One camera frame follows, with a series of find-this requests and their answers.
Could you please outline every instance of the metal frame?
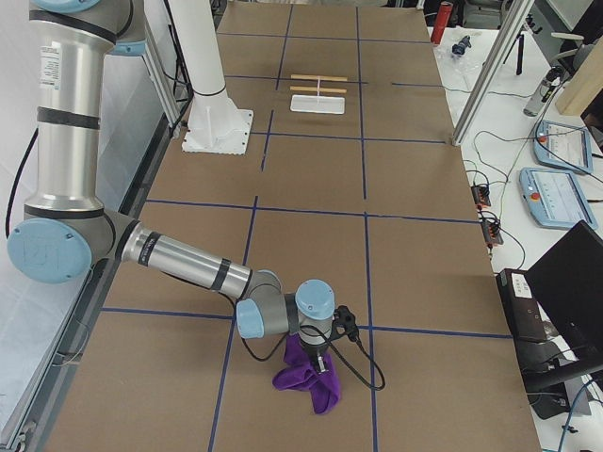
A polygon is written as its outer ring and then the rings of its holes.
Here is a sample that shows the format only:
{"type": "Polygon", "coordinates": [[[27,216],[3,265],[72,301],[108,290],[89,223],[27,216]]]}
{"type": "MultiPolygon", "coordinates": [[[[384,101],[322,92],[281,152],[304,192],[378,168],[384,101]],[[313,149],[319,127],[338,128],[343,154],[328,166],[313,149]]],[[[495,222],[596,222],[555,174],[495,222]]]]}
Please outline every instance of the metal frame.
{"type": "Polygon", "coordinates": [[[478,115],[481,104],[490,89],[490,85],[494,80],[498,68],[511,51],[511,47],[517,38],[517,33],[523,26],[526,16],[530,12],[533,4],[534,0],[517,0],[513,2],[507,17],[500,28],[497,40],[495,40],[492,50],[481,69],[478,81],[475,83],[475,87],[471,91],[471,95],[467,100],[463,113],[454,129],[452,144],[455,146],[460,146],[466,138],[468,131],[471,128],[471,124],[478,115]]]}
{"type": "MultiPolygon", "coordinates": [[[[121,212],[133,217],[139,215],[163,155],[168,149],[170,139],[169,124],[164,116],[155,129],[155,134],[147,147],[139,170],[123,200],[121,212]]],[[[0,448],[0,451],[23,450],[19,448],[22,441],[24,441],[23,444],[26,444],[27,450],[43,450],[69,392],[79,360],[75,356],[73,362],[67,365],[57,366],[52,363],[55,363],[56,358],[60,356],[57,355],[59,351],[63,354],[64,350],[70,350],[73,353],[82,353],[85,350],[85,348],[82,349],[82,341],[86,340],[85,330],[82,329],[81,324],[86,325],[89,331],[93,330],[118,267],[119,262],[108,260],[95,266],[88,284],[83,287],[78,301],[73,306],[68,324],[57,341],[57,346],[46,364],[47,369],[41,384],[23,413],[20,427],[15,431],[12,441],[8,443],[8,449],[0,448]]]]}

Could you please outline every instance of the cable connector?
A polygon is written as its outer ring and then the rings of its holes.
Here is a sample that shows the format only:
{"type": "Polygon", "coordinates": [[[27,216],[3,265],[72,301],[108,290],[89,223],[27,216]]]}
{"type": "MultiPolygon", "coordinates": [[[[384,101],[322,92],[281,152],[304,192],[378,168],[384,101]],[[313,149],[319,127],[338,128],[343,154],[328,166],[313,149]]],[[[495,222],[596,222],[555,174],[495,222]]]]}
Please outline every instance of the cable connector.
{"type": "Polygon", "coordinates": [[[480,211],[481,220],[481,232],[483,233],[483,239],[488,247],[488,254],[492,259],[492,249],[498,245],[502,245],[502,235],[500,234],[500,219],[487,210],[480,211]]]}
{"type": "Polygon", "coordinates": [[[348,306],[341,305],[334,312],[331,340],[334,341],[343,336],[348,336],[351,342],[360,342],[360,331],[358,325],[356,325],[356,316],[351,313],[348,306]]]}

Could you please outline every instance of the purple cloth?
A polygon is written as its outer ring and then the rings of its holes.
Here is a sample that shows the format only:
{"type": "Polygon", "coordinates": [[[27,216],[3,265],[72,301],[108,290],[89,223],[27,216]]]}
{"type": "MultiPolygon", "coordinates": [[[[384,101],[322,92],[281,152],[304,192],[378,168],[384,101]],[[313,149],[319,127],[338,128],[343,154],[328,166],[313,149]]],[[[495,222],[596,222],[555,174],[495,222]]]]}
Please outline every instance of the purple cloth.
{"type": "Polygon", "coordinates": [[[316,414],[326,414],[334,408],[341,398],[341,384],[331,356],[324,353],[322,358],[329,371],[319,375],[310,363],[310,358],[303,351],[300,337],[297,334],[288,336],[283,361],[289,364],[289,367],[276,374],[272,379],[272,384],[279,391],[285,389],[309,391],[312,396],[314,412],[316,414]]]}

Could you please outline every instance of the label sticker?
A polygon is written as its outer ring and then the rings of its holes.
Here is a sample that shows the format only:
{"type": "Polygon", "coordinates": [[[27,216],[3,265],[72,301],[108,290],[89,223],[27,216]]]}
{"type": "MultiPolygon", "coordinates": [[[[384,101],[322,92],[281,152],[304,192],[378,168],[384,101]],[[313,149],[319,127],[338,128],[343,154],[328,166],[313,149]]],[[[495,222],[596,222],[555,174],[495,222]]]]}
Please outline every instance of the label sticker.
{"type": "Polygon", "coordinates": [[[511,278],[513,280],[513,291],[515,292],[515,296],[519,299],[531,299],[531,290],[524,275],[513,273],[511,278]]]}
{"type": "Polygon", "coordinates": [[[58,42],[40,48],[41,75],[40,86],[48,89],[60,89],[61,48],[58,42]]]}

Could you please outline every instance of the brown cardboard table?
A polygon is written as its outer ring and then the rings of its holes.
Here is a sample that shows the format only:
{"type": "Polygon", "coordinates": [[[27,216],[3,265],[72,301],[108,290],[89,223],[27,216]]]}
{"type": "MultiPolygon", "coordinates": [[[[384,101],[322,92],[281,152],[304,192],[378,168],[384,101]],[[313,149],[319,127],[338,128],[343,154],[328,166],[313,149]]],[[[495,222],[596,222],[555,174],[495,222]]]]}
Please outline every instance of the brown cardboard table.
{"type": "Polygon", "coordinates": [[[230,3],[219,43],[254,110],[248,151],[174,141],[142,220],[287,291],[327,281],[387,387],[335,360],[343,397],[314,415],[272,388],[282,353],[253,361],[223,298],[125,264],[46,450],[539,450],[422,14],[230,3]],[[346,113],[289,111],[293,73],[347,76],[325,84],[348,89],[346,113]]]}

